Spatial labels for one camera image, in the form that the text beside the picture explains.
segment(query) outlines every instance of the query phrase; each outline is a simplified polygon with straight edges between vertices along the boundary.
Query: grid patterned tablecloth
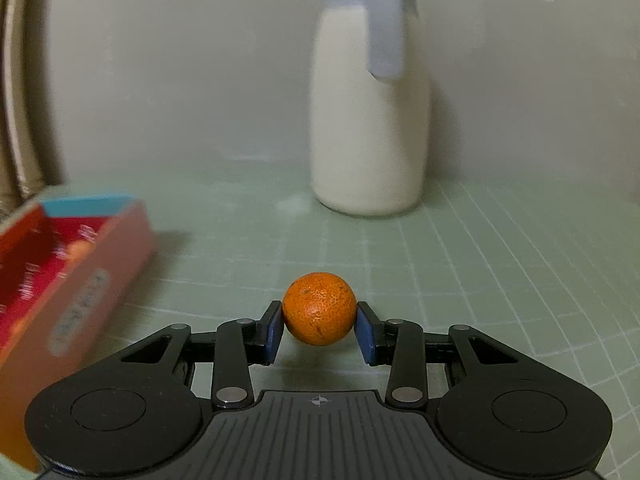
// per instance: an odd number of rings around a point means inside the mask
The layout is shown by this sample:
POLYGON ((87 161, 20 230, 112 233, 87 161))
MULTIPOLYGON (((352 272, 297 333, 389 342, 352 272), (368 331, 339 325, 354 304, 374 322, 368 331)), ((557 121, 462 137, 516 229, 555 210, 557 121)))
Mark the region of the grid patterned tablecloth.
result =
MULTIPOLYGON (((319 205, 300 168, 220 162, 210 171, 120 174, 54 190, 143 198, 159 253, 132 286, 90 360, 174 322, 196 332, 259 317, 313 270, 342 276, 382 319, 430 332, 467 323, 590 386, 614 432, 599 471, 640 478, 640 209, 556 182, 428 182, 396 218, 319 205)), ((312 348, 287 333, 256 390, 380 388, 353 335, 312 348)), ((193 389, 208 396, 210 366, 193 389)))

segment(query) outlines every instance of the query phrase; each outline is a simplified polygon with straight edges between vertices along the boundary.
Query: crosshair symbol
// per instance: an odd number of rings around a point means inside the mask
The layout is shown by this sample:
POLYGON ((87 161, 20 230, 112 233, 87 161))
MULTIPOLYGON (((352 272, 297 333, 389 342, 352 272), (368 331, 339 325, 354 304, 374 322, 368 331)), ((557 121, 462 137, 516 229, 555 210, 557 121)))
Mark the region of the crosshair symbol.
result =
POLYGON ((314 403, 316 406, 322 406, 331 401, 326 397, 323 397, 322 395, 318 395, 317 397, 314 397, 313 399, 311 399, 311 402, 314 403))

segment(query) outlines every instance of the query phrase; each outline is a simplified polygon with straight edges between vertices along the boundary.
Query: cardboard box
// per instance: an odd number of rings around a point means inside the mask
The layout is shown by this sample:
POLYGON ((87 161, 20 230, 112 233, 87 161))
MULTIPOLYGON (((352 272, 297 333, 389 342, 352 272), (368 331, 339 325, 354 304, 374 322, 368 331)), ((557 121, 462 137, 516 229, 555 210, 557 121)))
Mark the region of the cardboard box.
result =
POLYGON ((153 248, 143 203, 123 195, 34 202, 0 232, 0 453, 37 469, 27 406, 78 369, 153 248))

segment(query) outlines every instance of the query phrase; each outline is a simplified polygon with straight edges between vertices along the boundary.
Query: white jug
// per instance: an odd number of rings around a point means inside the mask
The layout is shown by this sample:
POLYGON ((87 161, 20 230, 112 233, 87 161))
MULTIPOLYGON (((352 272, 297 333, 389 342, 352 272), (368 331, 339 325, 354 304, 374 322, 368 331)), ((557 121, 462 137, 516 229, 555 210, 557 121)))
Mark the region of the white jug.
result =
POLYGON ((430 93, 415 0, 329 0, 310 86, 313 190, 326 206, 384 215, 420 199, 430 93))

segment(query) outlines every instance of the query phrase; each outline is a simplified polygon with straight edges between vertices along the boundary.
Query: small orange fruit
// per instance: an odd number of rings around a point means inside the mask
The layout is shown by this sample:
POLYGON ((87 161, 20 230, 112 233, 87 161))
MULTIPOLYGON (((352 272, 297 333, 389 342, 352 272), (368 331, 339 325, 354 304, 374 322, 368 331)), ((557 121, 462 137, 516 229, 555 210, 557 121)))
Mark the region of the small orange fruit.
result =
POLYGON ((87 240, 71 242, 66 246, 66 264, 69 265, 82 260, 93 248, 94 245, 87 240))
POLYGON ((282 314, 296 339, 309 345, 331 345, 351 330, 356 297, 340 276, 312 272, 291 283, 282 300, 282 314))

